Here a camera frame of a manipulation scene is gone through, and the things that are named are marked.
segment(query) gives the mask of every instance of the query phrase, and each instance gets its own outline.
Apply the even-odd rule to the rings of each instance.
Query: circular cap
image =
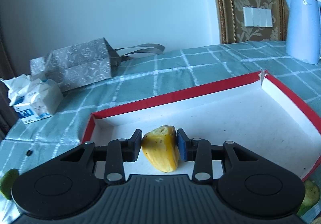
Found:
[[[35,189],[45,196],[58,196],[71,189],[73,182],[63,175],[47,175],[36,181]]]
[[[207,172],[199,172],[195,174],[195,178],[198,181],[206,181],[211,177],[211,175],[209,175]]]
[[[109,180],[109,181],[119,181],[119,180],[122,179],[122,177],[123,176],[121,174],[113,172],[113,173],[109,173],[107,175],[107,180]]]
[[[277,194],[282,189],[282,182],[271,175],[257,174],[248,177],[245,186],[254,194],[269,196]]]

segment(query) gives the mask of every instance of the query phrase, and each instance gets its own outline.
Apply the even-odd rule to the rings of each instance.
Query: logo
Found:
[[[157,181],[158,183],[162,182],[164,179],[162,178],[158,178],[158,179],[155,179],[155,181]]]
[[[308,3],[306,0],[303,0],[303,5],[309,5],[309,6],[311,6],[312,4],[311,4],[311,3]]]

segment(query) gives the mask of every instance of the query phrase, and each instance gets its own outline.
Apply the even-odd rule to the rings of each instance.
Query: light switch panel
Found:
[[[270,9],[244,7],[244,25],[253,27],[272,27],[272,12]]]

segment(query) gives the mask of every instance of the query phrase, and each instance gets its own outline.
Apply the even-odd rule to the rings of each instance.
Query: gold picture frame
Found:
[[[279,19],[279,36],[278,40],[284,40],[284,1],[277,0],[278,13],[273,13]],[[237,43],[237,26],[235,20],[235,9],[233,0],[217,0],[218,17],[220,27],[220,40],[222,44]]]

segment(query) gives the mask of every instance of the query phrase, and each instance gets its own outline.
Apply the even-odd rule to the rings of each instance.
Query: yellow fruit piece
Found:
[[[164,125],[144,135],[142,151],[158,170],[172,172],[177,169],[179,149],[175,143],[174,126]]]

